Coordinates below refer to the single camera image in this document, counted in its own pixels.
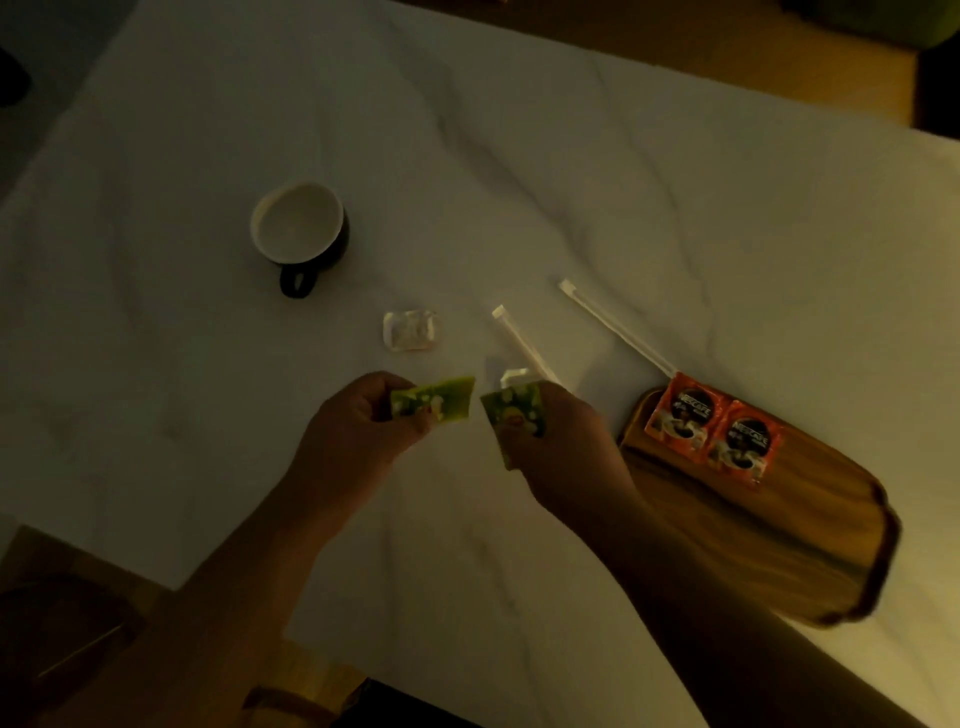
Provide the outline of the person's left hand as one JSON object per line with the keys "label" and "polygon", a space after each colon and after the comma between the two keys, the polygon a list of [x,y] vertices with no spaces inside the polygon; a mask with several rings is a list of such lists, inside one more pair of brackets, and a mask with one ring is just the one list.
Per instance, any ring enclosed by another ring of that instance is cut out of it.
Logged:
{"label": "person's left hand", "polygon": [[390,394],[412,388],[396,374],[361,375],[310,419],[283,482],[323,512],[354,513],[403,453],[390,453]]}

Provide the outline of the person's right hand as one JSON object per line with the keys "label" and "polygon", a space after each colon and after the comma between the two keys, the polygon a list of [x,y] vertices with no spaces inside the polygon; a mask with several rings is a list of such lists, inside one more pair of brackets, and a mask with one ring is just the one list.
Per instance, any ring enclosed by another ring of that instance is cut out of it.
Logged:
{"label": "person's right hand", "polygon": [[545,431],[518,469],[537,502],[576,532],[609,526],[640,496],[601,416],[564,387],[538,383]]}

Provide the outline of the green sachet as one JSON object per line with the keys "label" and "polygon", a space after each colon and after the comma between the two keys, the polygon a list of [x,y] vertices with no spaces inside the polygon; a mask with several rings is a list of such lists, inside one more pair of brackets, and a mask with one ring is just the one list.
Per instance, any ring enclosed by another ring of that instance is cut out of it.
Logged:
{"label": "green sachet", "polygon": [[513,384],[480,396],[489,424],[494,428],[510,426],[535,438],[543,438],[546,416],[538,382]]}
{"label": "green sachet", "polygon": [[476,378],[456,377],[433,384],[390,392],[390,415],[396,420],[428,408],[442,424],[470,417]]}

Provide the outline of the person's right forearm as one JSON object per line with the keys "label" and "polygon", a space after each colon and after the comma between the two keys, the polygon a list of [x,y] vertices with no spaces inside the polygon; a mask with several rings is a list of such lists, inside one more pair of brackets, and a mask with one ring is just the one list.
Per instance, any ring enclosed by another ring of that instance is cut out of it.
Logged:
{"label": "person's right forearm", "polygon": [[709,728],[928,728],[713,573],[638,498],[557,516],[619,583]]}

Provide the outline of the person's left forearm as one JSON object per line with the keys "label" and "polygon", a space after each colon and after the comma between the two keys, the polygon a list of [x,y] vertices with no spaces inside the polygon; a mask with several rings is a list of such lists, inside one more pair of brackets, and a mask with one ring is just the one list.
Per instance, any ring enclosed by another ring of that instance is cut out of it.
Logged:
{"label": "person's left forearm", "polygon": [[284,477],[145,631],[38,728],[230,728],[355,495]]}

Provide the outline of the white wrapped stirrer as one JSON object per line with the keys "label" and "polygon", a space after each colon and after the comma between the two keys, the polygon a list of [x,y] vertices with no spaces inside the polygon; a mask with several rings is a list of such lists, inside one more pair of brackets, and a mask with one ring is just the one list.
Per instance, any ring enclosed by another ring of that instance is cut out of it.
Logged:
{"label": "white wrapped stirrer", "polygon": [[595,299],[583,293],[571,280],[563,278],[558,283],[558,289],[574,304],[619,338],[631,350],[653,365],[656,370],[660,371],[668,379],[672,379],[678,374],[679,369],[656,351],[654,346],[644,341],[639,335],[631,332],[612,312],[606,310],[606,308]]}
{"label": "white wrapped stirrer", "polygon": [[517,347],[526,362],[526,367],[535,373],[542,381],[562,385],[555,370],[547,363],[533,343],[527,337],[507,308],[500,304],[492,312],[491,317],[507,334],[510,341]]}

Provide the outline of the small clear plastic packet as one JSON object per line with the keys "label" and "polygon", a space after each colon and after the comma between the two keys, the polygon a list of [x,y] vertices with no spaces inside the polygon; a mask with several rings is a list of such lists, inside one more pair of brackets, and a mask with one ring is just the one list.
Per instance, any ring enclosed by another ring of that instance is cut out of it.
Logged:
{"label": "small clear plastic packet", "polygon": [[439,341],[439,319],[428,309],[388,311],[382,320],[382,341],[392,353],[428,351]]}

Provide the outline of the orange coffee sachet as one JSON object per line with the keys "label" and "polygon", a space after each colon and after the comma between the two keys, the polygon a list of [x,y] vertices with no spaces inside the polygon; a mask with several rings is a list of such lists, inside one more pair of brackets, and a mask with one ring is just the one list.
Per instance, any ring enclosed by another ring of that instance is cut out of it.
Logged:
{"label": "orange coffee sachet", "polygon": [[711,433],[704,463],[721,476],[759,491],[785,436],[786,425],[778,418],[734,399]]}
{"label": "orange coffee sachet", "polygon": [[644,432],[669,450],[700,462],[732,402],[729,395],[678,371],[656,403]]}

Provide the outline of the black cup with white inside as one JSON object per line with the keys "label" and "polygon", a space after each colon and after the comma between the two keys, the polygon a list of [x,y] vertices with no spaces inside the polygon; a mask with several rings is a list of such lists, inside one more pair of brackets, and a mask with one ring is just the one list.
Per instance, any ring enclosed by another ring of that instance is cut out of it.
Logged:
{"label": "black cup with white inside", "polygon": [[258,253],[279,268],[280,292],[292,300],[311,294],[319,276],[342,261],[352,237],[340,197],[311,180],[288,182],[258,200],[248,232]]}

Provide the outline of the wooden tray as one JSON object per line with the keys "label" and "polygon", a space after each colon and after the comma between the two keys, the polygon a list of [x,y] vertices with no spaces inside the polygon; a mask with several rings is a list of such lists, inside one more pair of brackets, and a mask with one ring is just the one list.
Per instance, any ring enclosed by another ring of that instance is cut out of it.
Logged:
{"label": "wooden tray", "polygon": [[792,425],[757,485],[694,464],[643,430],[665,392],[644,392],[617,440],[652,511],[775,613],[817,628],[869,617],[903,532],[882,482]]}

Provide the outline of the dark wooden chair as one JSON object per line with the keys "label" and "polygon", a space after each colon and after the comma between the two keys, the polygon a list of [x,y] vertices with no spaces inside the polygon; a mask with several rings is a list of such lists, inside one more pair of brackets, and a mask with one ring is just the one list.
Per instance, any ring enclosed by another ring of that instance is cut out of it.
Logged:
{"label": "dark wooden chair", "polygon": [[169,590],[26,525],[0,547],[0,728],[35,728],[144,630]]}

